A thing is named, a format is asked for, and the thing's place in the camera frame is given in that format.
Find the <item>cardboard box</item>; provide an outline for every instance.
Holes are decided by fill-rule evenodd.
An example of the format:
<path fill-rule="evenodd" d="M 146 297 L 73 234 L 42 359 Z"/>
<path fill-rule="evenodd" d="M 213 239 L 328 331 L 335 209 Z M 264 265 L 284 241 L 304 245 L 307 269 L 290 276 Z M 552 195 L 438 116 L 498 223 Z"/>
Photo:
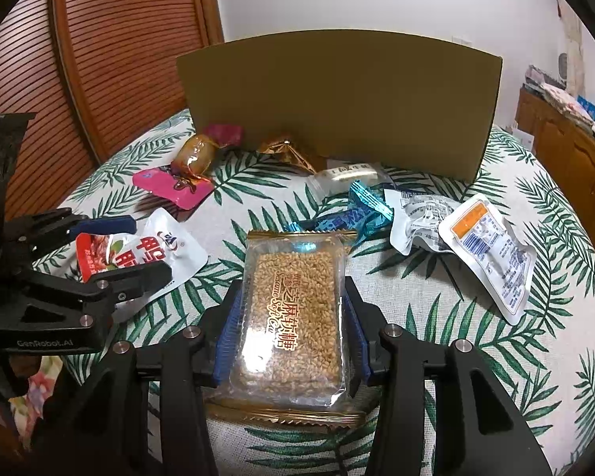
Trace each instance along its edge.
<path fill-rule="evenodd" d="M 176 64 L 197 130 L 242 125 L 246 150 L 291 132 L 325 157 L 471 182 L 503 61 L 422 36 L 309 30 L 211 46 Z"/>

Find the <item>wooden cabinet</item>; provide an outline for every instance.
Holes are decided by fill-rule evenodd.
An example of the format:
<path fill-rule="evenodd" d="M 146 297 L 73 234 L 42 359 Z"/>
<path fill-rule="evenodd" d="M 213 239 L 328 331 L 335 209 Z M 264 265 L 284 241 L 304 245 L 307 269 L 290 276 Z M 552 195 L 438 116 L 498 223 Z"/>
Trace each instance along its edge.
<path fill-rule="evenodd" d="M 516 121 L 534 135 L 535 156 L 568 198 L 595 247 L 595 140 L 524 89 Z"/>

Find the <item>table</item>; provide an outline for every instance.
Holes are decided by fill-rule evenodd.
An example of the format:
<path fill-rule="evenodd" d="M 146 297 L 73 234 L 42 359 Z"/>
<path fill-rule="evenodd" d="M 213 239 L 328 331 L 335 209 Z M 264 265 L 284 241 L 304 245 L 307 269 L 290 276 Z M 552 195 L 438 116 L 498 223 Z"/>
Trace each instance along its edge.
<path fill-rule="evenodd" d="M 165 202 L 134 187 L 138 170 L 171 161 L 193 133 L 187 111 L 153 128 L 104 163 L 63 205 L 92 217 L 131 213 L 141 220 Z M 511 327 L 482 284 L 455 255 L 393 250 L 387 232 L 358 248 L 347 262 L 363 298 L 381 307 L 390 322 L 418 338 L 448 344 L 468 338 L 513 397 L 561 472 L 595 435 L 595 251 L 576 213 L 549 174 L 509 134 L 492 129 L 473 184 L 401 169 L 388 169 L 410 190 L 456 200 L 482 192 L 514 224 L 538 255 L 527 311 Z M 305 175 L 260 155 L 232 151 L 214 170 L 217 189 L 194 212 L 164 207 L 210 254 L 208 264 L 183 286 L 149 304 L 122 324 L 116 340 L 136 346 L 162 342 L 220 303 L 230 282 L 242 276 L 245 235 L 252 228 L 280 230 L 293 220 L 342 209 L 344 199 L 318 205 Z M 73 247 L 42 258 L 38 270 L 79 277 Z M 100 355 L 70 357 L 68 369 L 83 382 Z M 432 473 L 435 404 L 426 392 L 424 474 Z M 148 443 L 160 458 L 159 387 L 150 386 Z M 354 431 L 268 428 L 209 420 L 221 474 L 363 474 L 377 410 Z"/>

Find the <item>screw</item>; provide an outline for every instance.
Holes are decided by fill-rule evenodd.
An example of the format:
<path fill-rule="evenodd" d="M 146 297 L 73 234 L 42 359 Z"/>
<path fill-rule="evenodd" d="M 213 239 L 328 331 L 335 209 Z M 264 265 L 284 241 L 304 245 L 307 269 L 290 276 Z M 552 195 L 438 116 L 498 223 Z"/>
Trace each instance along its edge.
<path fill-rule="evenodd" d="M 396 338 L 397 336 L 401 336 L 403 334 L 403 327 L 399 326 L 398 324 L 386 324 L 383 328 L 383 332 L 392 338 Z"/>
<path fill-rule="evenodd" d="M 456 342 L 454 342 L 454 346 L 461 352 L 469 352 L 472 349 L 471 342 L 462 338 L 456 340 Z"/>
<path fill-rule="evenodd" d="M 79 323 L 82 327 L 90 327 L 92 326 L 93 319 L 90 315 L 82 315 L 79 317 Z"/>
<path fill-rule="evenodd" d="M 115 345 L 112 346 L 112 350 L 114 352 L 116 352 L 117 354 L 123 354 L 128 352 L 130 349 L 130 342 L 126 342 L 125 340 L 122 340 L 121 342 L 117 342 L 115 343 Z"/>
<path fill-rule="evenodd" d="M 182 330 L 182 335 L 185 338 L 196 338 L 200 334 L 200 327 L 198 326 L 187 326 Z"/>

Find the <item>tablecloth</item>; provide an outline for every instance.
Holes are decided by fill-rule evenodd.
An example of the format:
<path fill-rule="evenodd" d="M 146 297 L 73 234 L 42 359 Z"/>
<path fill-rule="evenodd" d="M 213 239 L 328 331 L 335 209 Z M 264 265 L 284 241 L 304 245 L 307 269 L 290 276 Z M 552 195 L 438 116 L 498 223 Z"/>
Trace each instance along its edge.
<path fill-rule="evenodd" d="M 217 164 L 216 189 L 193 213 L 132 185 L 132 174 L 170 162 L 193 133 L 189 113 L 178 113 L 111 157 L 62 204 L 92 217 L 129 213 L 138 220 L 165 207 L 210 254 L 200 272 L 122 324 L 114 340 L 136 346 L 163 342 L 198 322 L 207 307 L 221 302 L 230 282 L 242 276 L 248 230 L 281 230 L 293 220 L 345 205 L 342 198 L 318 205 L 303 173 L 268 155 L 239 150 Z M 388 172 L 400 188 L 460 201 L 486 194 L 516 233 L 535 247 L 532 293 L 525 316 L 514 327 L 455 255 L 419 249 L 401 255 L 392 249 L 387 232 L 350 255 L 346 273 L 389 322 L 418 338 L 442 344 L 471 340 L 512 396 L 554 472 L 562 473 L 595 435 L 595 250 L 576 213 L 534 155 L 496 127 L 472 184 L 402 169 Z M 72 246 L 43 257 L 36 268 L 79 277 Z M 65 363 L 83 382 L 100 357 L 68 357 Z M 436 412 L 430 383 L 426 390 L 422 473 L 431 474 Z M 159 385 L 150 384 L 148 443 L 156 458 L 158 395 Z M 356 430 L 328 432 L 211 419 L 208 424 L 222 475 L 360 475 L 377 413 L 373 410 Z"/>

